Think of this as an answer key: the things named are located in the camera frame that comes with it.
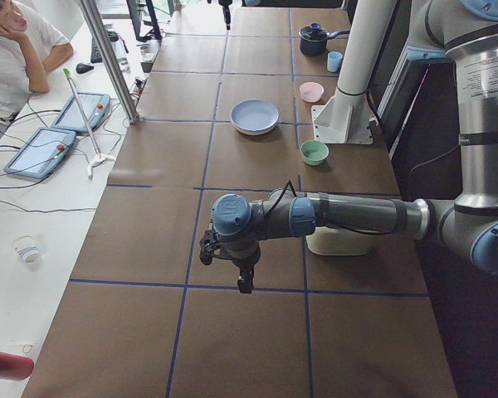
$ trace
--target white desk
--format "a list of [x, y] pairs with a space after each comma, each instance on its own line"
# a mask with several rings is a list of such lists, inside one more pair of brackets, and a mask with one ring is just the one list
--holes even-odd
[[[127, 37], [131, 72], [124, 77], [131, 87], [135, 76], [144, 78], [139, 63], [141, 55], [134, 38], [129, 37], [130, 21], [110, 22]], [[95, 69], [84, 75], [76, 74], [76, 64], [90, 59], [90, 32], [86, 25], [78, 31], [72, 45], [75, 55], [49, 76], [50, 93], [32, 96], [29, 105], [35, 111], [59, 109], [70, 98], [71, 89], [63, 67], [72, 72], [78, 91], [106, 93], [113, 99], [113, 104], [118, 102], [103, 64], [95, 64]], [[31, 112], [25, 106], [19, 116]], [[49, 125], [56, 113], [44, 113], [41, 117]], [[7, 134], [26, 140], [41, 126], [37, 116], [29, 116], [13, 124]], [[125, 112], [121, 107], [116, 108], [106, 125], [107, 130], [114, 133], [102, 128], [95, 132], [103, 153], [111, 149], [112, 154], [118, 153], [127, 126]], [[10, 137], [0, 140], [0, 145], [22, 144]], [[88, 137], [76, 148], [84, 151], [89, 159], [95, 154]], [[13, 154], [0, 152], [0, 174]], [[96, 167], [91, 181], [86, 174], [87, 164], [83, 153], [71, 150], [55, 173], [43, 183], [23, 189], [0, 190], [0, 200], [27, 209], [96, 208], [113, 163], [105, 162]], [[31, 182], [33, 180], [20, 177], [0, 177], [0, 187], [21, 187]], [[28, 213], [0, 203], [0, 351], [37, 359], [93, 216], [94, 211]], [[37, 261], [23, 263], [13, 251], [11, 242], [21, 235], [34, 236], [41, 251]], [[0, 398], [20, 397], [26, 384], [27, 381], [0, 380]]]

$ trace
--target pink bowl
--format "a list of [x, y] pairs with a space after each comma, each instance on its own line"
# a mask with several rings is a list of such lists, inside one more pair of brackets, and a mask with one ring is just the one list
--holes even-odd
[[317, 102], [321, 99], [321, 95], [325, 92], [325, 89], [319, 83], [314, 81], [307, 81], [300, 85], [299, 88], [300, 97], [306, 102]]

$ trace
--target keyboard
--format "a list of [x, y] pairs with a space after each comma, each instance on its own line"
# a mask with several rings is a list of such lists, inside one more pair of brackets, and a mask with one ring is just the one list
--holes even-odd
[[98, 45], [94, 41], [94, 37], [92, 38], [92, 45], [90, 49], [90, 63], [91, 64], [96, 64], [101, 62], [101, 53], [100, 49], [98, 48]]

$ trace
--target cup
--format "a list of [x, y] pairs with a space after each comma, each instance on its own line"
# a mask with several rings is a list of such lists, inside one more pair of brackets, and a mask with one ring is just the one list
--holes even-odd
[[31, 263], [39, 258], [41, 253], [35, 245], [35, 241], [29, 235], [16, 238], [11, 247], [17, 252], [18, 256], [27, 263]]
[[341, 61], [343, 60], [343, 54], [339, 51], [331, 51], [328, 54], [326, 60], [326, 70], [328, 72], [337, 72], [341, 66]]

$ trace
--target brown table surface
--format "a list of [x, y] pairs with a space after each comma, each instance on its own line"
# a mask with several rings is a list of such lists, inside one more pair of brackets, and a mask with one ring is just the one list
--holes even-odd
[[[302, 239], [261, 243], [253, 294], [228, 261], [199, 262], [199, 239], [223, 193], [296, 189], [398, 197], [383, 140], [312, 137], [301, 83], [334, 93], [326, 55], [305, 57], [311, 22], [349, 27], [339, 9], [177, 11], [23, 397], [455, 397], [413, 242], [378, 239], [368, 255], [312, 254]], [[346, 39], [328, 42], [344, 51]], [[270, 133], [229, 123], [242, 100], [281, 113]]]

